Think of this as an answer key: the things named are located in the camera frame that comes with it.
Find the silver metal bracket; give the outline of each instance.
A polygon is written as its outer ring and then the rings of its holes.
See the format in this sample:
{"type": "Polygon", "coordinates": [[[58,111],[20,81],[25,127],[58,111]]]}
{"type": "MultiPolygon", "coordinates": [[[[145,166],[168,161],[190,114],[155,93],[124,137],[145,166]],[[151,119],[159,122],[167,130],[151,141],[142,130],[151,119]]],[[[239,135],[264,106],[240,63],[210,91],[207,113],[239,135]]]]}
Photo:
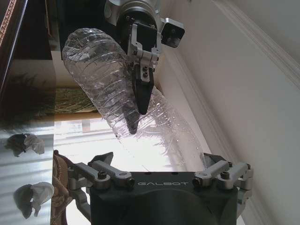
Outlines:
{"type": "Polygon", "coordinates": [[[217,186],[219,189],[232,189],[235,182],[243,176],[247,179],[248,165],[246,163],[238,163],[231,167],[226,173],[217,176],[217,186]]]}
{"type": "Polygon", "coordinates": [[[253,169],[249,164],[238,163],[225,174],[217,176],[217,186],[220,189],[232,189],[238,187],[237,217],[246,207],[246,200],[252,196],[253,169]]]}
{"type": "Polygon", "coordinates": [[[130,172],[121,171],[113,166],[102,162],[95,161],[92,163],[92,168],[98,171],[105,171],[114,181],[114,183],[120,187],[132,188],[135,184],[135,179],[132,177],[130,172]]]}
{"type": "Polygon", "coordinates": [[[214,165],[205,169],[204,171],[195,172],[193,184],[195,187],[208,187],[212,180],[221,172],[229,169],[229,163],[226,161],[218,161],[214,165]]]}
{"type": "MultiPolygon", "coordinates": [[[[157,46],[151,49],[151,52],[143,50],[143,45],[137,41],[137,24],[132,24],[132,31],[129,38],[128,55],[133,57],[134,65],[141,66],[141,74],[143,68],[155,68],[158,64],[159,54],[161,53],[161,33],[157,32],[157,46]]],[[[141,76],[144,82],[149,82],[149,76],[141,76]]]]}
{"type": "Polygon", "coordinates": [[[193,185],[196,188],[208,187],[217,178],[219,189],[230,190],[237,187],[237,217],[241,215],[246,207],[246,200],[252,196],[253,169],[246,163],[230,165],[230,163],[220,160],[204,171],[195,172],[193,185]]]}
{"type": "Polygon", "coordinates": [[[97,189],[108,189],[111,177],[102,174],[92,167],[84,164],[74,164],[68,168],[68,190],[69,194],[76,201],[78,210],[90,221],[90,205],[87,202],[86,193],[81,188],[94,186],[97,189]]]}
{"type": "Polygon", "coordinates": [[[69,189],[77,190],[83,187],[94,186],[97,189],[108,189],[110,187],[110,176],[98,177],[98,171],[84,163],[74,164],[74,168],[68,168],[69,189]]]}

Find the white wall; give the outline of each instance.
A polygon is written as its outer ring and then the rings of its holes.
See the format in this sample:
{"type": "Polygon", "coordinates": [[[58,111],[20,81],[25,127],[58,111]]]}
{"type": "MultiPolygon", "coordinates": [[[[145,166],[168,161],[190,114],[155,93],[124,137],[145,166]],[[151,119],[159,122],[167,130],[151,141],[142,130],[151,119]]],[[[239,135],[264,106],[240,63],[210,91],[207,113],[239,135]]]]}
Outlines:
{"type": "Polygon", "coordinates": [[[179,52],[232,151],[255,170],[268,224],[299,224],[299,90],[212,1],[175,1],[171,17],[185,24],[179,52]]]}
{"type": "Polygon", "coordinates": [[[60,51],[51,51],[53,66],[56,74],[57,88],[78,88],[78,84],[65,68],[60,51]]]}
{"type": "Polygon", "coordinates": [[[232,0],[300,63],[299,0],[232,0]]]}

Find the white ceiling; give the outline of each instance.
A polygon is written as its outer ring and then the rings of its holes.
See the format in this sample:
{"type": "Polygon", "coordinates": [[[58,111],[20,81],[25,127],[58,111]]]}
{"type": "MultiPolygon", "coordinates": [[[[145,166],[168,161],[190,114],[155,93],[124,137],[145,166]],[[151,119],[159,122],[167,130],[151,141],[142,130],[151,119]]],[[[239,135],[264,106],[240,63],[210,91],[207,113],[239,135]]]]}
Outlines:
{"type": "Polygon", "coordinates": [[[299,0],[232,0],[300,64],[299,0]]]}

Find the metal linkage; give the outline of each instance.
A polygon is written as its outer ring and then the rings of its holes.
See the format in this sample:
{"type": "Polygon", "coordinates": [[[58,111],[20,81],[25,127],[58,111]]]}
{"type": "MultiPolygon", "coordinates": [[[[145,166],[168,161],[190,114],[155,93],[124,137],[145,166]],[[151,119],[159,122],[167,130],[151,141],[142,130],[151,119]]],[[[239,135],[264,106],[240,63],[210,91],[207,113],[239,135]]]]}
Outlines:
{"type": "Polygon", "coordinates": [[[82,187],[94,186],[97,189],[108,189],[110,187],[110,176],[105,172],[98,172],[84,163],[74,164],[68,168],[69,194],[76,201],[78,210],[90,221],[90,205],[87,202],[82,187]]]}
{"type": "Polygon", "coordinates": [[[238,190],[238,209],[237,217],[241,215],[246,207],[246,200],[252,196],[253,169],[246,163],[238,163],[227,172],[217,176],[217,186],[220,189],[232,189],[233,186],[238,190]]]}
{"type": "Polygon", "coordinates": [[[114,183],[120,187],[132,188],[135,185],[135,179],[130,172],[118,170],[100,160],[93,162],[92,167],[98,171],[105,171],[114,183]]]}
{"type": "Polygon", "coordinates": [[[193,185],[196,188],[208,187],[217,178],[219,189],[230,190],[238,187],[237,217],[246,207],[246,200],[252,196],[253,169],[249,164],[232,163],[220,160],[204,171],[195,172],[193,185]]]}
{"type": "Polygon", "coordinates": [[[232,189],[235,182],[243,176],[246,180],[248,179],[248,164],[246,163],[238,163],[231,167],[227,172],[221,173],[217,176],[217,186],[220,189],[232,189]]]}
{"type": "Polygon", "coordinates": [[[82,187],[97,189],[108,189],[110,186],[110,176],[102,176],[100,172],[84,163],[74,164],[74,168],[68,169],[69,189],[76,190],[82,187]]]}
{"type": "Polygon", "coordinates": [[[204,171],[195,172],[193,185],[195,187],[208,187],[211,185],[212,180],[221,172],[229,169],[229,163],[226,161],[218,161],[214,165],[205,169],[204,171]]]}

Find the robotic arm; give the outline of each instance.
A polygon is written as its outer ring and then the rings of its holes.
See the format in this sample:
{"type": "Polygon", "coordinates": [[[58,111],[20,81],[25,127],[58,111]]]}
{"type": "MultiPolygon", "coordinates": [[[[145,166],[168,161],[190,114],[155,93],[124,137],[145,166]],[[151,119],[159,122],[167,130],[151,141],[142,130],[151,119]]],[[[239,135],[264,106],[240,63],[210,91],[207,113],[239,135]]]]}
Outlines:
{"type": "Polygon", "coordinates": [[[133,61],[133,91],[143,115],[148,110],[161,44],[176,48],[185,32],[182,23],[160,18],[159,4],[160,0],[107,0],[104,9],[105,19],[116,26],[117,41],[133,61]]]}
{"type": "Polygon", "coordinates": [[[112,167],[112,158],[110,152],[68,168],[69,194],[92,225],[235,225],[252,195],[246,163],[219,157],[200,172],[126,172],[112,167]]]}

